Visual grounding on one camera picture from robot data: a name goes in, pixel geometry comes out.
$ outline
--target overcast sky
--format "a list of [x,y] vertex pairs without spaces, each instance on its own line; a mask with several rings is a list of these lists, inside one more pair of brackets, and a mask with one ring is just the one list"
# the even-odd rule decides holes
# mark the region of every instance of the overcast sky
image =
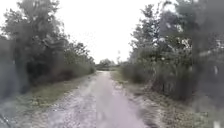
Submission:
[[[16,0],[0,4],[0,21],[7,8],[15,8]],[[98,63],[101,59],[116,61],[129,56],[130,34],[139,18],[140,9],[157,0],[60,0],[58,18],[72,39],[85,43]]]

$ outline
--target gravel path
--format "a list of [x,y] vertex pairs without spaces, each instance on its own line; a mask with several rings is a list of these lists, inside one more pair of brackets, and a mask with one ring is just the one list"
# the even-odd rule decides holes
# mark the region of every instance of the gravel path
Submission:
[[147,128],[115,84],[109,72],[97,73],[46,110],[15,117],[16,128]]

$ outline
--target tree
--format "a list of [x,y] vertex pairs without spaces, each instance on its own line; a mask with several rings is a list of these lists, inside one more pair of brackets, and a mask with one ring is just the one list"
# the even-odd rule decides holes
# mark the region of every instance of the tree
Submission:
[[[62,23],[55,17],[58,1],[23,0],[17,4],[18,11],[5,13],[2,31],[12,42],[13,60],[22,90],[29,88],[29,82],[63,80],[65,76],[67,78],[67,70],[71,72],[69,78],[94,71],[94,62],[86,47],[82,43],[69,42],[68,36],[60,30]],[[71,59],[79,63],[67,63]]]
[[110,70],[110,68],[112,66],[115,66],[115,63],[109,59],[104,59],[104,60],[101,60],[100,63],[97,65],[97,69],[98,70]]

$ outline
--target vegetation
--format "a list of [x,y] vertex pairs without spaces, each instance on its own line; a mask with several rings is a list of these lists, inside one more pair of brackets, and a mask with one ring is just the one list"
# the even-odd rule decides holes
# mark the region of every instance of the vegetation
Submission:
[[115,66],[115,63],[109,59],[101,60],[99,64],[96,65],[97,70],[109,71]]
[[33,85],[94,72],[86,47],[70,41],[63,23],[55,17],[58,1],[23,0],[17,4],[19,10],[7,11],[1,27],[0,64],[3,74],[8,74],[1,79],[4,95],[13,89],[26,92]]
[[145,18],[132,34],[133,51],[122,64],[122,74],[134,82],[150,82],[150,89],[175,100],[186,101],[197,91],[220,100],[223,4],[177,0],[146,6]]

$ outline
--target dirt road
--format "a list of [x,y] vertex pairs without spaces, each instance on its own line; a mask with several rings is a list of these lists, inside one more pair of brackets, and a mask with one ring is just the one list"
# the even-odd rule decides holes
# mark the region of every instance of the dirt road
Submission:
[[109,72],[81,83],[46,110],[14,118],[20,128],[147,128],[138,107],[116,88]]

